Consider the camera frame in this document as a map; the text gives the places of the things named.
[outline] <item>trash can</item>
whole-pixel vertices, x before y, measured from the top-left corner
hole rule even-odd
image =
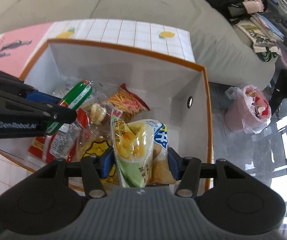
[[[226,91],[235,99],[224,116],[226,126],[232,132],[260,133],[270,124],[271,109],[264,94],[252,85],[242,88],[230,87]]]

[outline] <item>box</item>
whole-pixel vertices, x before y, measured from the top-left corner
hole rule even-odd
[[[39,91],[51,94],[64,77],[70,76],[116,89],[125,83],[151,109],[137,115],[136,120],[150,118],[166,124],[169,146],[179,155],[211,162],[211,106],[204,67],[118,44],[50,39],[32,57],[20,78]],[[33,138],[0,139],[0,154],[35,171],[44,163],[31,156],[28,159],[27,150],[32,141]],[[209,181],[202,179],[199,194],[208,187]]]

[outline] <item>beige sofa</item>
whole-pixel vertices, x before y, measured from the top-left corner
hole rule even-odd
[[[190,31],[196,62],[209,81],[263,89],[275,60],[262,62],[249,39],[205,0],[0,0],[0,33],[49,21],[117,18],[174,26]]]

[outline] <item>gray floor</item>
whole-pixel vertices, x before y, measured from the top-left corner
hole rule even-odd
[[[271,118],[271,124],[260,134],[246,134],[243,131],[231,132],[225,125],[224,115],[234,102],[226,97],[229,86],[210,83],[213,116],[213,154],[214,159],[225,158],[258,180],[271,185],[273,177],[287,174],[287,168],[274,171],[287,164],[282,134],[287,126],[278,131],[276,122],[287,115],[287,99],[282,102],[280,112]],[[272,89],[266,88],[264,94],[269,100]]]

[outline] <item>lemon print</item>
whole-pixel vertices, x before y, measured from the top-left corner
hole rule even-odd
[[[174,33],[173,32],[161,32],[161,33],[159,33],[159,38],[160,39],[172,38],[172,37],[174,37]]]
[[[75,28],[69,28],[67,31],[64,31],[56,36],[57,39],[69,39],[75,33]]]

